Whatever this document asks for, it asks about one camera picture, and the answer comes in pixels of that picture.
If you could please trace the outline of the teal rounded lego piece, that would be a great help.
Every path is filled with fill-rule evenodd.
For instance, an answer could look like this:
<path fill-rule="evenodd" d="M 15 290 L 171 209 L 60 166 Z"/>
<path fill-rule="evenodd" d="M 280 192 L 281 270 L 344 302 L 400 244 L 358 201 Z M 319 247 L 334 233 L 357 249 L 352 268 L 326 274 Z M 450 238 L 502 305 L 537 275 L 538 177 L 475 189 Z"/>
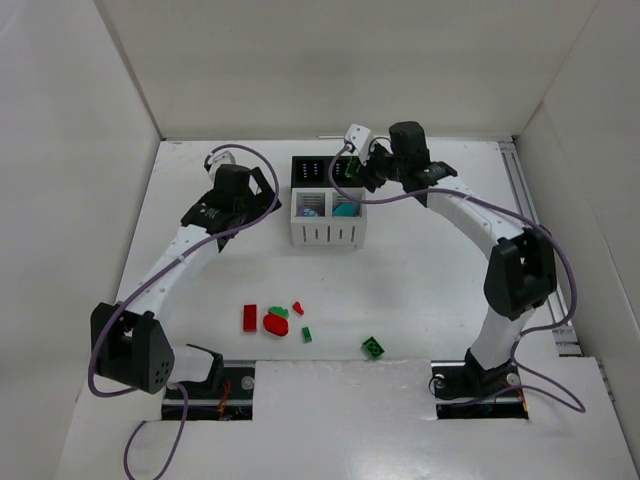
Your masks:
<path fill-rule="evenodd" d="M 360 216 L 360 205 L 355 202 L 339 203 L 333 209 L 332 216 L 338 218 L 357 218 Z"/>

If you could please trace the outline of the purple crown lego piece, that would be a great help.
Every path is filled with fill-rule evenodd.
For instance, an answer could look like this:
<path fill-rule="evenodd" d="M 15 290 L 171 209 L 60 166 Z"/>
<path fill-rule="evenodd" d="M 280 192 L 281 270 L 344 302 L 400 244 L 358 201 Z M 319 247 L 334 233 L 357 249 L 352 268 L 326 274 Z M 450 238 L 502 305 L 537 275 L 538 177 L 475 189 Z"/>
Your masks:
<path fill-rule="evenodd" d="M 323 210 L 319 205 L 303 205 L 297 210 L 298 217 L 322 217 Z"/>

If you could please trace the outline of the green curved lego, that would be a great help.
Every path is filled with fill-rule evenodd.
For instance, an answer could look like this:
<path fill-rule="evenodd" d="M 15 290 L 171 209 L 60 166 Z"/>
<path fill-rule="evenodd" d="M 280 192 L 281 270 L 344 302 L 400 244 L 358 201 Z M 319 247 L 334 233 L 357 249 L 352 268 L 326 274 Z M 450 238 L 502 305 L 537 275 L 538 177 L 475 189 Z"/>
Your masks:
<path fill-rule="evenodd" d="M 280 306 L 273 306 L 271 308 L 268 309 L 268 313 L 272 314 L 272 315 L 276 315 L 280 318 L 284 318 L 284 319 L 288 319 L 289 318 L 289 311 L 286 308 L 280 307 Z"/>

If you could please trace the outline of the red round lego piece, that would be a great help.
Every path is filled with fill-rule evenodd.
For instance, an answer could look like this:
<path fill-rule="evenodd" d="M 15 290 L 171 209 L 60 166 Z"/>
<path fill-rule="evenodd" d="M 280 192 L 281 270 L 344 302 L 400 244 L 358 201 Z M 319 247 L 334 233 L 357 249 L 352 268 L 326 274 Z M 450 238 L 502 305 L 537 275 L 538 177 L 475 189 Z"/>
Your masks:
<path fill-rule="evenodd" d="M 268 313 L 263 318 L 264 329 L 277 337 L 285 337 L 289 333 L 288 319 L 277 314 Z"/>

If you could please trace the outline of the small green slope lego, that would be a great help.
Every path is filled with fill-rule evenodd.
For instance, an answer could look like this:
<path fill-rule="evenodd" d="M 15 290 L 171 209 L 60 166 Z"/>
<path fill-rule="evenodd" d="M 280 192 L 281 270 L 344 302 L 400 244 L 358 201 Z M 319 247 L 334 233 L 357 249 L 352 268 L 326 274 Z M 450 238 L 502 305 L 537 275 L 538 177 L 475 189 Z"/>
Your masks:
<path fill-rule="evenodd" d="M 308 327 L 303 327 L 301 329 L 301 333 L 302 333 L 302 338 L 303 338 L 303 342 L 304 343 L 311 343 L 312 342 L 312 335 L 311 335 L 310 329 Z"/>

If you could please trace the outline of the green square lego brick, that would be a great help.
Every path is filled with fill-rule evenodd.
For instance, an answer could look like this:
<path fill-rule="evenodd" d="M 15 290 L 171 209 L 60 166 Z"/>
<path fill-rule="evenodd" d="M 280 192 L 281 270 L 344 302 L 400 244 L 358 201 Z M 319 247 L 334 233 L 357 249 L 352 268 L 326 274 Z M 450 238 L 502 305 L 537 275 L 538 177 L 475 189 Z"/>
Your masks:
<path fill-rule="evenodd" d="M 379 360 L 385 353 L 382 345 L 373 336 L 369 337 L 361 344 L 361 350 L 368 359 L 373 361 Z"/>

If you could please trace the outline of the green arched lego brick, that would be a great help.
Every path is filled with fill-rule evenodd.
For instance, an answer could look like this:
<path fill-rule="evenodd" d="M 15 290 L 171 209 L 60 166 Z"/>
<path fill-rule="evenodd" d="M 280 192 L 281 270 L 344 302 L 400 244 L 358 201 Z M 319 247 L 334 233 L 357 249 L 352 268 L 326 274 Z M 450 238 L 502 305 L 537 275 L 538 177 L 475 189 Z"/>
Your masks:
<path fill-rule="evenodd" d="M 346 162 L 344 175 L 346 178 L 353 178 L 359 165 L 359 159 L 355 156 L 349 158 Z"/>

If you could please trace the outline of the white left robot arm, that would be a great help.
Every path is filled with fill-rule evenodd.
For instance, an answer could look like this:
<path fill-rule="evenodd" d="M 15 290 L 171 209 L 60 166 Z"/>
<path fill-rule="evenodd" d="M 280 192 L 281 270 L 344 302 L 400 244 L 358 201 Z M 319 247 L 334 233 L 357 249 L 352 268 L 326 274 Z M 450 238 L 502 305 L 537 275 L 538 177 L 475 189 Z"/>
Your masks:
<path fill-rule="evenodd" d="M 184 214 L 174 239 L 139 286 L 124 300 L 99 304 L 91 315 L 90 391 L 104 397 L 93 380 L 101 376 L 155 394 L 166 385 L 214 383 L 215 355 L 195 345 L 175 346 L 168 324 L 180 296 L 240 231 L 281 205 L 277 180 L 260 168 L 224 164 L 213 187 Z"/>

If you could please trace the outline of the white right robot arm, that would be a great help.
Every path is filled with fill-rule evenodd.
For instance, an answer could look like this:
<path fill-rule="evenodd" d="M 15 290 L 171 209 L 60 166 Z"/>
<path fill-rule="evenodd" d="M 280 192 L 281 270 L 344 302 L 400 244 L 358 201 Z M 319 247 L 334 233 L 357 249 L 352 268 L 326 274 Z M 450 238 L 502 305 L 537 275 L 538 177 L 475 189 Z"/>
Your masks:
<path fill-rule="evenodd" d="M 388 181 L 399 183 L 486 257 L 488 310 L 480 333 L 463 364 L 435 370 L 434 382 L 441 399 L 487 396 L 508 372 L 512 346 L 534 311 L 556 290 L 553 248 L 538 230 L 481 204 L 453 167 L 432 160 L 419 123 L 396 123 L 389 135 L 385 148 L 368 128 L 351 125 L 344 142 L 354 157 L 346 173 L 370 192 Z"/>

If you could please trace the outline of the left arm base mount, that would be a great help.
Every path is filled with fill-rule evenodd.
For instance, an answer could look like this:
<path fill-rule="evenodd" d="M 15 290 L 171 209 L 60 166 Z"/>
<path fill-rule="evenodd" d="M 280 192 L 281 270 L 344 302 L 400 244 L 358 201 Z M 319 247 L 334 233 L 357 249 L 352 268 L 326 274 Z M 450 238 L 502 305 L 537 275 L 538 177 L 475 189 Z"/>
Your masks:
<path fill-rule="evenodd" d="M 186 385 L 188 421 L 250 421 L 253 418 L 255 362 L 225 361 L 220 385 L 211 393 Z"/>

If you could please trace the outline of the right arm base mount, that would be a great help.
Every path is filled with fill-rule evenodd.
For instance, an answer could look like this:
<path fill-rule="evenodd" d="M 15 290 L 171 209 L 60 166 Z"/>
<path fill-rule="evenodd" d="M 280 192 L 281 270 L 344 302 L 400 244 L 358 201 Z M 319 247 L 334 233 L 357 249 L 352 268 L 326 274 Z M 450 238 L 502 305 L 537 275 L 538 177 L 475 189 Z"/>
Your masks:
<path fill-rule="evenodd" d="M 438 420 L 529 419 L 513 365 L 489 379 L 477 380 L 463 362 L 442 361 L 432 363 L 431 374 L 429 390 L 435 397 Z"/>

